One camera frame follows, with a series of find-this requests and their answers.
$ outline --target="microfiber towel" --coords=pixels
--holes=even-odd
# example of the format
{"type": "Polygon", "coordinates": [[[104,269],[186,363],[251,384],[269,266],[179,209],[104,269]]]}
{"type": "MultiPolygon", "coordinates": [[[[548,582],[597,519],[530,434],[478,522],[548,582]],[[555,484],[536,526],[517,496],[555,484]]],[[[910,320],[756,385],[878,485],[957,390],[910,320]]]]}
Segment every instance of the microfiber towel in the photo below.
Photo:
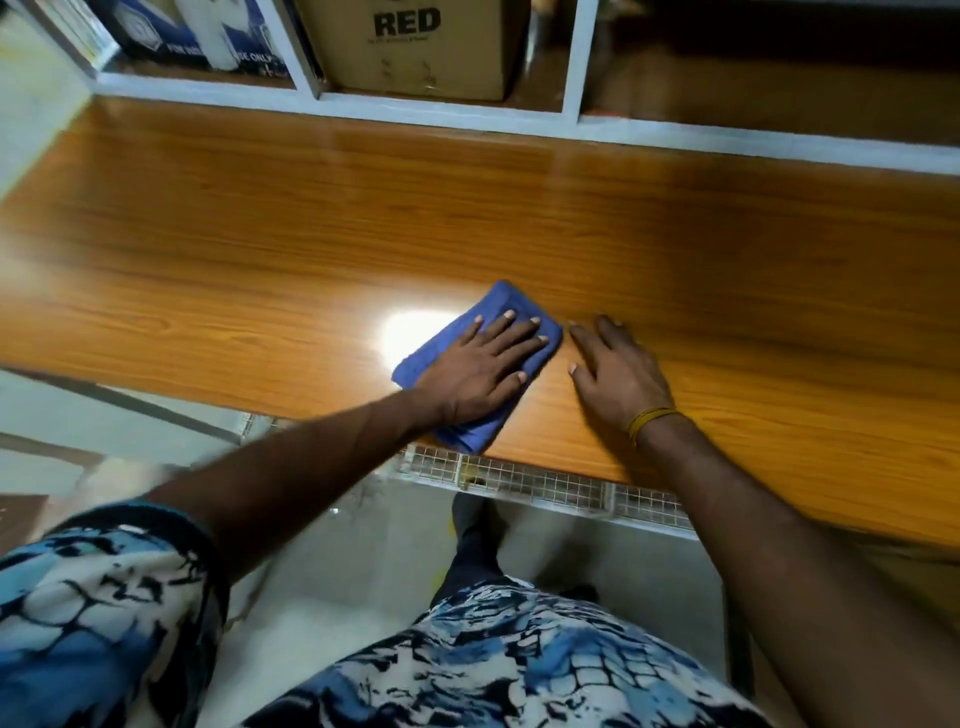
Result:
{"type": "Polygon", "coordinates": [[[516,403],[526,392],[540,367],[553,356],[560,346],[560,342],[564,338],[564,330],[560,325],[547,316],[542,308],[524,296],[518,288],[515,288],[506,280],[499,280],[490,289],[490,293],[484,296],[467,313],[460,316],[430,341],[401,361],[394,369],[394,374],[391,377],[404,389],[410,389],[417,383],[417,379],[426,371],[426,368],[433,364],[437,357],[445,352],[450,344],[473,323],[478,314],[483,316],[484,328],[486,328],[494,319],[511,308],[516,311],[516,321],[527,321],[534,316],[540,316],[540,328],[537,334],[547,337],[546,346],[535,352],[523,363],[521,369],[527,373],[528,378],[520,393],[513,400],[508,401],[487,417],[476,422],[442,427],[434,431],[438,440],[460,452],[476,455],[483,452],[487,445],[492,442],[496,433],[500,431],[500,427],[510,417],[510,413],[514,411],[516,403]]]}

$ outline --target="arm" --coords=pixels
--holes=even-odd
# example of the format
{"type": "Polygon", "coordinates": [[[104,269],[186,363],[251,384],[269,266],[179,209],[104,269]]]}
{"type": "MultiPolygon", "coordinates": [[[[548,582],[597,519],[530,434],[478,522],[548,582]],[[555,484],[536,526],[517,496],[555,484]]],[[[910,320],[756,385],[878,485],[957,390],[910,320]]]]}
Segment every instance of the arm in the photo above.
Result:
{"type": "MultiPolygon", "coordinates": [[[[605,316],[573,326],[588,407],[623,430],[673,398],[654,357],[605,316]]],[[[637,445],[676,492],[764,653],[811,726],[960,719],[960,640],[856,552],[733,463],[682,415],[637,445]]]]}
{"type": "Polygon", "coordinates": [[[235,581],[408,443],[514,397],[526,380],[517,367],[545,338],[533,336],[538,320],[513,319],[508,311],[483,331],[475,321],[413,389],[254,442],[146,499],[203,524],[235,581]]]}

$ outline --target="dark pants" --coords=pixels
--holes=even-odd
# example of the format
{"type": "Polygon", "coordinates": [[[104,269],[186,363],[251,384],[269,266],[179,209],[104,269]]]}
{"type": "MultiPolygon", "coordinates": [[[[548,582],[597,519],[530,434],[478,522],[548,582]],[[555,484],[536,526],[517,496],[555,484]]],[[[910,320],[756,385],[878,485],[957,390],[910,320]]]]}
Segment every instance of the dark pants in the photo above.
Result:
{"type": "Polygon", "coordinates": [[[448,596],[480,582],[510,582],[496,563],[496,550],[495,539],[482,526],[468,528],[457,544],[457,553],[450,563],[450,568],[446,570],[444,583],[434,595],[430,607],[433,608],[448,596]]]}

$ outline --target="shirt sleeve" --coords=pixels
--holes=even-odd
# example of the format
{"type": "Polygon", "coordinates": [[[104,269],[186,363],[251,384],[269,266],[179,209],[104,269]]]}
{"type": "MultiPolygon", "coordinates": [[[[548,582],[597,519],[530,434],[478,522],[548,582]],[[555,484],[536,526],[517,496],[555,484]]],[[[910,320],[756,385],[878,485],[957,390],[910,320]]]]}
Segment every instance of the shirt sleeve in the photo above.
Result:
{"type": "Polygon", "coordinates": [[[0,725],[190,728],[228,582],[206,533],[126,501],[0,559],[0,725]]]}

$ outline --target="yellow thread bracelet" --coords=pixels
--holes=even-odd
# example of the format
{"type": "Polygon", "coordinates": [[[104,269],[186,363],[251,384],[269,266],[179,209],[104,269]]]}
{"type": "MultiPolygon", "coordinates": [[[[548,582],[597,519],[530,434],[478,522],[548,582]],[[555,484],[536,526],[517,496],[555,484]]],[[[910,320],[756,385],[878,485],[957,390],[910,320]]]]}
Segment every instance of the yellow thread bracelet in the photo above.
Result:
{"type": "Polygon", "coordinates": [[[627,428],[627,434],[630,436],[630,442],[636,445],[636,436],[640,434],[640,429],[647,423],[653,422],[657,417],[663,417],[663,415],[676,414],[680,413],[677,412],[675,407],[653,407],[640,412],[640,414],[634,417],[634,421],[631,422],[630,426],[627,428]]]}

